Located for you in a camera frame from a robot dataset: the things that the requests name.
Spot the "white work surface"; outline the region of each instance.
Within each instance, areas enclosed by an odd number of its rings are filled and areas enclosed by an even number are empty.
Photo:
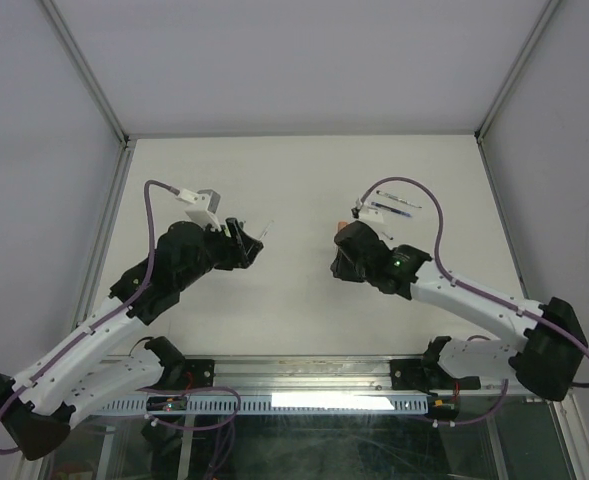
[[[139,140],[103,269],[97,299],[146,256],[143,183],[212,188],[218,216],[246,221],[258,236],[274,224],[248,270],[212,271],[137,338],[164,335],[185,354],[415,354],[430,338],[467,338],[478,327],[442,310],[367,284],[334,279],[337,222],[350,221],[355,199],[376,180],[423,182],[445,212],[445,264],[469,278],[519,295],[517,275],[472,136],[262,137]],[[385,191],[422,209],[408,219],[386,214],[393,242],[433,252],[436,210],[407,184]],[[390,204],[380,197],[376,200]],[[156,236],[186,220],[183,204],[156,189]]]

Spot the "small tool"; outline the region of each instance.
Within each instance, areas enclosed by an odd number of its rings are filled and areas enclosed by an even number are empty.
[[[396,202],[403,203],[403,204],[408,205],[410,207],[423,208],[420,205],[416,205],[415,203],[408,202],[407,200],[405,200],[403,198],[397,197],[396,195],[392,195],[391,193],[387,193],[382,190],[377,190],[376,194],[380,195],[381,197],[389,198],[390,200],[394,200]]]
[[[370,202],[370,205],[376,208],[380,208],[381,210],[396,213],[397,215],[403,215],[404,217],[412,218],[412,215],[410,213],[404,212],[403,210],[399,210],[398,208],[388,207],[387,205],[383,205],[382,203]]]

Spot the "robotic arm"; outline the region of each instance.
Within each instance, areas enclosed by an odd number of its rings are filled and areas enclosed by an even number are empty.
[[[548,304],[517,299],[445,270],[438,256],[432,258],[409,245],[389,249],[375,230],[383,225],[382,212],[365,207],[365,215],[359,215],[360,206],[353,210],[360,219],[334,238],[338,246],[331,266],[334,277],[368,282],[384,294],[437,306],[500,339],[473,342],[436,337],[423,355],[420,378],[416,371],[402,372],[408,383],[429,391],[438,388],[433,379],[443,376],[515,378],[544,399],[560,401],[565,397],[584,355],[584,349],[575,343],[587,347],[569,303],[558,298]],[[442,220],[440,206],[438,209]],[[546,322],[535,320],[537,317]]]
[[[263,249],[235,218],[219,224],[216,192],[167,189],[189,204],[191,221],[171,225],[153,254],[127,270],[93,315],[51,352],[13,378],[0,374],[0,422],[28,460],[53,451],[114,398],[143,387],[184,389],[186,362],[165,337],[150,340],[133,357],[90,371],[122,340],[176,305],[180,293],[207,272],[248,268]]]

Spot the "bright white light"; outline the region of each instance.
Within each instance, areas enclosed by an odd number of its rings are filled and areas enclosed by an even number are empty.
[[[347,393],[273,393],[272,407],[320,408],[342,410],[394,410],[386,397]]]

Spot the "glass panel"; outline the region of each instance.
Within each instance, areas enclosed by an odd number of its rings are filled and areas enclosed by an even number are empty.
[[[461,404],[465,414],[460,418],[474,417],[494,401],[487,397],[464,397]],[[170,418],[196,426],[221,420],[212,415],[164,417]],[[218,431],[183,434],[147,424],[142,418],[94,417],[72,432],[44,466],[41,478],[572,478],[551,408],[545,403],[525,403],[517,397],[508,399],[489,425],[482,422],[455,428],[435,429],[430,422],[407,416],[367,413],[239,416],[234,421],[233,448],[228,448],[231,433],[226,442],[229,430],[222,429],[218,455]],[[222,466],[214,476],[207,476],[212,463]]]

